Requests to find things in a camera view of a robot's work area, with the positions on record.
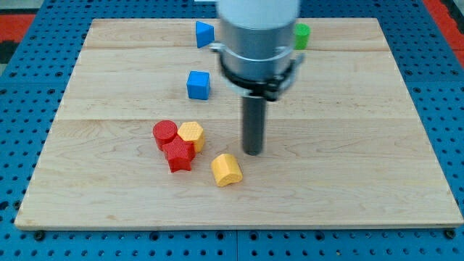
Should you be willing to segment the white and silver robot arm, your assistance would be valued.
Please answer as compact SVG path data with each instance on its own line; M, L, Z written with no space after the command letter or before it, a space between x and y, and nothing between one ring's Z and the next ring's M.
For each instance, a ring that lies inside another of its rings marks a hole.
M303 56L293 58L299 0L219 0L219 54L226 84L242 98L242 149L264 148L266 106L293 84Z

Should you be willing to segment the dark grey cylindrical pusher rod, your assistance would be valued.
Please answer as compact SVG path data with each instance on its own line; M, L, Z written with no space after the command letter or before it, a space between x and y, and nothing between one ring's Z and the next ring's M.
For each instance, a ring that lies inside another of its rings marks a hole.
M251 96L242 99L242 149L252 156L263 150L266 100Z

